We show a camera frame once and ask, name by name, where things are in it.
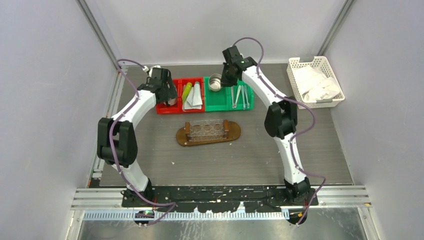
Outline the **white enamel mug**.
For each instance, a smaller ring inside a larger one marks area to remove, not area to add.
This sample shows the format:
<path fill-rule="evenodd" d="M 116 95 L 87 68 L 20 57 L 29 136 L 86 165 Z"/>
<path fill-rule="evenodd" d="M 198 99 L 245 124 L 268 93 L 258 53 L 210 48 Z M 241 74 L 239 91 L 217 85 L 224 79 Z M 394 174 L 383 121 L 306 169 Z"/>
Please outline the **white enamel mug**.
<path fill-rule="evenodd" d="M 173 98 L 169 98 L 169 99 L 167 99 L 165 102 L 164 102 L 164 104 L 166 105 L 166 106 L 174 106 L 174 105 L 176 105 L 177 104 L 177 102 L 178 102 L 178 97 L 173 97 Z"/>

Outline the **shiny metal cup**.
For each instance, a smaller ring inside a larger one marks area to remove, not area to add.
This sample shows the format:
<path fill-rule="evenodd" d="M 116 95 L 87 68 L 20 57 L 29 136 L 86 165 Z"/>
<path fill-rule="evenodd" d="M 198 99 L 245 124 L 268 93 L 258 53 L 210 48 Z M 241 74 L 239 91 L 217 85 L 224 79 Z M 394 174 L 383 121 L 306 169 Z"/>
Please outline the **shiny metal cup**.
<path fill-rule="evenodd" d="M 209 76 L 208 79 L 208 88 L 212 92 L 218 92 L 222 89 L 221 83 L 222 75 L 215 73 Z"/>

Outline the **clear acrylic wooden rack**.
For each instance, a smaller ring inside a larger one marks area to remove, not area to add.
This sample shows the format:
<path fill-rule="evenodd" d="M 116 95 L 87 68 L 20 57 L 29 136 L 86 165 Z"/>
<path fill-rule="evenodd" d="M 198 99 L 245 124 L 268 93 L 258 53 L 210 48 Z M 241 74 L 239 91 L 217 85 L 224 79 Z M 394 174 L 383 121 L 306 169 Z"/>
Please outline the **clear acrylic wooden rack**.
<path fill-rule="evenodd" d="M 228 138 L 223 119 L 193 120 L 186 122 L 185 135 L 190 142 L 224 140 Z"/>

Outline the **brown oval wooden tray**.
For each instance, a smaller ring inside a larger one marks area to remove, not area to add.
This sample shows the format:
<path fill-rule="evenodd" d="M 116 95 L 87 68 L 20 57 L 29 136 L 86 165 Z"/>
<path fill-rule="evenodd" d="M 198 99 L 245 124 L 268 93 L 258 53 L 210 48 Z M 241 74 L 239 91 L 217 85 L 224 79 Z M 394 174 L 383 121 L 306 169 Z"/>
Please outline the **brown oval wooden tray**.
<path fill-rule="evenodd" d="M 229 142 L 241 136 L 241 127 L 227 119 L 187 121 L 176 132 L 176 141 L 183 147 Z"/>

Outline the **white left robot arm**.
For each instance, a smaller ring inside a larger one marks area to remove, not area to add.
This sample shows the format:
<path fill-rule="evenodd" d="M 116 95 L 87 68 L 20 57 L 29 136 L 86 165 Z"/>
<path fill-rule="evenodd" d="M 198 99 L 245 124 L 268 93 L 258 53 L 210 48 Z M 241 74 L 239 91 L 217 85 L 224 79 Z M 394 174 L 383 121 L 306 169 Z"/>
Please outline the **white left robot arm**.
<path fill-rule="evenodd" d="M 135 87 L 127 105 L 110 118 L 103 117 L 97 127 L 97 156 L 117 170 L 130 197 L 141 207 L 153 203 L 151 180 L 137 162 L 138 144 L 135 128 L 157 104 L 171 105 L 178 97 L 171 72 L 159 66 L 148 71 L 146 82 Z"/>

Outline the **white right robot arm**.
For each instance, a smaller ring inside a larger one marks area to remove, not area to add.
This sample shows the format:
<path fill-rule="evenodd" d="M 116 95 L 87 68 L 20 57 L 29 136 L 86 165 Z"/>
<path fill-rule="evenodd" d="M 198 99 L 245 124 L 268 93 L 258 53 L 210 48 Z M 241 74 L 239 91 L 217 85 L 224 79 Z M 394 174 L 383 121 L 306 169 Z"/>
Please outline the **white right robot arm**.
<path fill-rule="evenodd" d="M 238 81 L 247 84 L 267 107 L 264 128 L 275 140 L 284 170 L 285 198 L 299 205 L 313 190 L 302 164 L 293 136 L 298 124 L 297 107 L 293 97 L 279 91 L 258 67 L 252 57 L 243 57 L 234 45 L 222 52 L 222 87 L 232 87 Z"/>

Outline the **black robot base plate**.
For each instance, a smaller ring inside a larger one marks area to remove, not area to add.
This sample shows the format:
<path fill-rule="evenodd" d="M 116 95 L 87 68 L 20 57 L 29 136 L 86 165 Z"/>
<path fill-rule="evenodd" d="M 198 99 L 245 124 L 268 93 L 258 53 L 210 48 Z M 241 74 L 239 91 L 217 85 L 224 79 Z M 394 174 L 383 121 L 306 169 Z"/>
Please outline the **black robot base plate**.
<path fill-rule="evenodd" d="M 285 187 L 276 185 L 155 186 L 146 198 L 156 203 L 153 208 L 161 213 L 170 209 L 169 203 L 175 203 L 171 211 L 177 213 L 233 213 L 240 207 L 247 213 L 273 213 L 286 206 L 318 205 L 314 192 L 312 188 L 289 198 Z"/>

